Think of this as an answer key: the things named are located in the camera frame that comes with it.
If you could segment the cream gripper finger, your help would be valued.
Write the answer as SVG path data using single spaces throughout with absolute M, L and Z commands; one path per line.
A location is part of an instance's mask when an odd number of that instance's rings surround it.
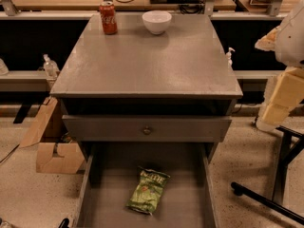
M 273 28 L 266 35 L 256 41 L 255 48 L 263 51 L 274 51 L 278 32 L 279 27 Z
M 284 122 L 303 99 L 304 69 L 288 66 L 268 80 L 256 127 L 261 131 L 272 131 Z

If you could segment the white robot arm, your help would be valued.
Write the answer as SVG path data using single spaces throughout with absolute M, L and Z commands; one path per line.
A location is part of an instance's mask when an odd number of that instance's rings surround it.
M 304 99 L 304 0 L 300 0 L 279 26 L 258 39 L 255 48 L 273 51 L 276 60 L 286 66 L 278 76 L 267 81 L 256 120 L 259 130 L 272 131 Z

